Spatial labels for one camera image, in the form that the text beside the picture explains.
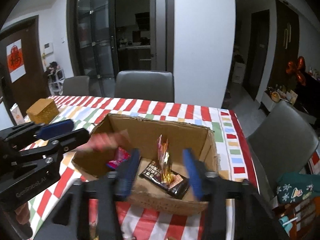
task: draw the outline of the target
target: wicker basket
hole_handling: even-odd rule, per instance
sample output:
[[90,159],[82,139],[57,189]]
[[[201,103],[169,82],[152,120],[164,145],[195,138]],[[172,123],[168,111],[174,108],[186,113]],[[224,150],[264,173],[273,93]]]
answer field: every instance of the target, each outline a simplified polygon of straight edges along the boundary
[[49,124],[58,114],[59,110],[53,99],[39,99],[26,111],[31,121]]

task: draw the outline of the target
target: cardboard box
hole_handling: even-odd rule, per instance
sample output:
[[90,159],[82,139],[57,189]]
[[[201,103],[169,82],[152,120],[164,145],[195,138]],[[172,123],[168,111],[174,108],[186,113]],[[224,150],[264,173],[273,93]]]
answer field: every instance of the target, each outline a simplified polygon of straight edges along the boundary
[[53,99],[41,98],[26,113],[32,122],[49,124],[59,114],[59,110]]
[[[143,208],[178,215],[193,215],[206,209],[206,202],[198,202],[191,187],[182,200],[174,199],[150,181],[140,178],[139,174],[152,159],[157,159],[157,139],[163,134],[169,139],[169,152],[172,157],[172,170],[188,177],[183,165],[182,150],[192,148],[196,158],[204,161],[213,171],[218,171],[218,156],[214,135],[207,127],[182,123],[149,120],[120,114],[108,114],[95,127],[92,133],[112,133],[127,130],[132,147],[140,150],[142,157],[137,177],[128,202]],[[105,175],[110,169],[105,165],[113,159],[114,151],[92,152],[86,155],[75,154],[72,163],[87,180]]]

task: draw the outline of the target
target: open cardboard box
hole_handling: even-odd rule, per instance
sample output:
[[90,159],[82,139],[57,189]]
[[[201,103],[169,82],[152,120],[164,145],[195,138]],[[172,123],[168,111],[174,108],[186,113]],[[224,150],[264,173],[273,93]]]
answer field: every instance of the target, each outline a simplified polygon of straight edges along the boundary
[[[169,139],[169,152],[172,157],[172,170],[188,178],[183,165],[182,150],[191,148],[196,158],[204,161],[207,168],[218,171],[218,156],[213,132],[203,126],[182,122],[149,120],[121,114],[108,114],[92,133],[113,133],[127,130],[131,146],[140,150],[142,157],[132,194],[128,202],[143,208],[178,215],[193,215],[206,209],[206,202],[198,202],[191,187],[182,200],[175,199],[150,181],[139,175],[150,163],[157,159],[157,139],[161,134]],[[87,180],[97,179],[110,169],[106,162],[113,159],[114,151],[92,152],[85,155],[75,154],[72,163]]]

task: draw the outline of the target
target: chair backrest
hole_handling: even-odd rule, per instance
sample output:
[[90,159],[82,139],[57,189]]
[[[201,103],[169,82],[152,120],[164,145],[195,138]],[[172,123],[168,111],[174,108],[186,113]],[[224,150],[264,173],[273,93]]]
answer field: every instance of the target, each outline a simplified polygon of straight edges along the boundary
[[117,75],[115,97],[174,102],[173,75],[166,71],[128,70]]
[[247,141],[273,191],[283,173],[301,171],[319,143],[310,124],[285,101],[277,104]]
[[89,96],[88,76],[66,78],[63,82],[63,96]]

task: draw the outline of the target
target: green patterned fabric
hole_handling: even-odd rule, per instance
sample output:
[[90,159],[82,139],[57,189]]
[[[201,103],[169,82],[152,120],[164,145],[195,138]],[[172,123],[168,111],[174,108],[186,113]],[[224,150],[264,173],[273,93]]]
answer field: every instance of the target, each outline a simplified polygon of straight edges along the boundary
[[298,203],[306,198],[320,196],[320,175],[289,172],[278,179],[276,190],[281,204]]

